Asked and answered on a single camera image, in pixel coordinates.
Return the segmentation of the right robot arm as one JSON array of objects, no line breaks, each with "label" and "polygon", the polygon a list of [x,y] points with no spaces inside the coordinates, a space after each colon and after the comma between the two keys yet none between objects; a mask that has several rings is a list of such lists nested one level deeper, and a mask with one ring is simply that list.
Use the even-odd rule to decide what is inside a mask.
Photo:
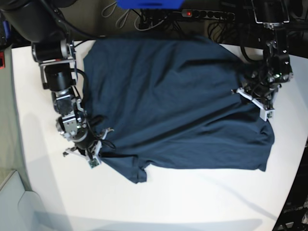
[{"label": "right robot arm", "polygon": [[77,29],[47,0],[2,0],[0,11],[31,43],[42,86],[51,91],[53,107],[59,114],[56,128],[61,136],[74,143],[63,155],[74,154],[86,159],[91,168],[98,166],[100,151],[112,129],[96,134],[93,128],[103,118],[90,118],[85,109],[90,96],[89,80],[85,72],[77,68],[75,45],[70,35],[71,30]]}]

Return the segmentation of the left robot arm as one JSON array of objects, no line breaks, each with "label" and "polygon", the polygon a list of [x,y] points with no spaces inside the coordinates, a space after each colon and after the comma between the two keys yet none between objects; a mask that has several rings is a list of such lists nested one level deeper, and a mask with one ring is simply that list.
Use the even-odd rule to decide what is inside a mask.
[{"label": "left robot arm", "polygon": [[255,24],[260,28],[260,42],[263,58],[248,57],[243,44],[243,57],[255,69],[244,76],[237,93],[259,108],[259,116],[267,121],[274,113],[276,93],[283,83],[293,76],[290,65],[288,33],[290,22],[285,3],[282,0],[236,0],[235,21],[241,24]]}]

